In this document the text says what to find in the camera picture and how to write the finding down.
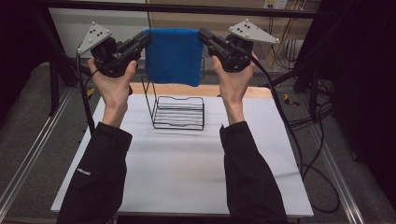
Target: metal wire shelf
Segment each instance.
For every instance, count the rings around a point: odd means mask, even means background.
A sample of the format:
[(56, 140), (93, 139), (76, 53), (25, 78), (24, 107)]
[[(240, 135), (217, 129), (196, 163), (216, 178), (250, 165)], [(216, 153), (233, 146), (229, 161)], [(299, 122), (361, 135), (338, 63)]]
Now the metal wire shelf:
[[(157, 96), (154, 83), (141, 77), (148, 103), (152, 126), (155, 129), (197, 130), (205, 127), (205, 104), (202, 97), (176, 98)], [(154, 93), (154, 103), (150, 105), (149, 86)]]

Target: white tabletop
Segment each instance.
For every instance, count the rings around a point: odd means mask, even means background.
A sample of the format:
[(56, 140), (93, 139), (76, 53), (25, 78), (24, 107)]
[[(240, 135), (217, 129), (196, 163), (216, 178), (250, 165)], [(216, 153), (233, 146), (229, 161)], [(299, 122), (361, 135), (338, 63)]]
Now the white tabletop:
[[(146, 98), (133, 94), (121, 128), (134, 138), (126, 157), (128, 172), (119, 212), (130, 215), (228, 216), (221, 124), (228, 121), (221, 98), (203, 97), (203, 131), (154, 129)], [(93, 118), (101, 120), (101, 100)], [(272, 99), (244, 99), (245, 118), (260, 153), (282, 193), (288, 217), (312, 217), (313, 211), (292, 154), (289, 138)], [(88, 145), (87, 132), (51, 207), (59, 211), (71, 176)]]

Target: horizontal black bar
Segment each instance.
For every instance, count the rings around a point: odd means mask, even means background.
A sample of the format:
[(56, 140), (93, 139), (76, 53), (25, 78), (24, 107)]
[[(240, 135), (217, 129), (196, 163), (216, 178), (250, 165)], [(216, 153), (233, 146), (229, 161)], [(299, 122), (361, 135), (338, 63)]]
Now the horizontal black bar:
[(85, 1), (66, 1), (66, 0), (35, 0), (35, 2), (38, 4), (42, 4), (45, 7), (116, 10), (116, 11), (175, 12), (175, 13), (239, 15), (239, 16), (279, 17), (279, 18), (301, 18), (301, 19), (315, 19), (317, 17), (330, 15), (330, 13), (318, 12), (318, 11), (277, 10), (277, 9), (250, 8), (250, 7), (209, 7), (209, 6), (187, 6), (187, 5), (166, 5), (166, 4), (85, 2)]

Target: silver bracket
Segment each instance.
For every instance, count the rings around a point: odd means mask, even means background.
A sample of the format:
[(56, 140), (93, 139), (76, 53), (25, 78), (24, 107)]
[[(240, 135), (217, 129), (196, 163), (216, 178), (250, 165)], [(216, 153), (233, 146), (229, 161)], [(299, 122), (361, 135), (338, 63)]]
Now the silver bracket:
[(111, 36), (111, 31), (107, 30), (105, 27), (92, 22), (91, 28), (85, 35), (84, 40), (77, 49), (78, 54), (82, 54), (89, 49), (93, 49), (98, 44), (102, 43), (104, 40)]
[(275, 38), (260, 27), (251, 23), (248, 19), (239, 22), (235, 26), (231, 26), (229, 29), (230, 33), (237, 35), (242, 39), (254, 42), (266, 42), (271, 44), (279, 44), (279, 39)]

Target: blue towel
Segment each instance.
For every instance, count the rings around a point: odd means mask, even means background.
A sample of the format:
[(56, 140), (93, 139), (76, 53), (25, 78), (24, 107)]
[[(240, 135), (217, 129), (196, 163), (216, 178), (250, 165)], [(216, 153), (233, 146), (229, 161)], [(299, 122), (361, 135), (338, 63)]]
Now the blue towel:
[(154, 83), (180, 83), (196, 87), (201, 79), (203, 43), (198, 31), (190, 29), (148, 29), (151, 44), (146, 47), (146, 73)]

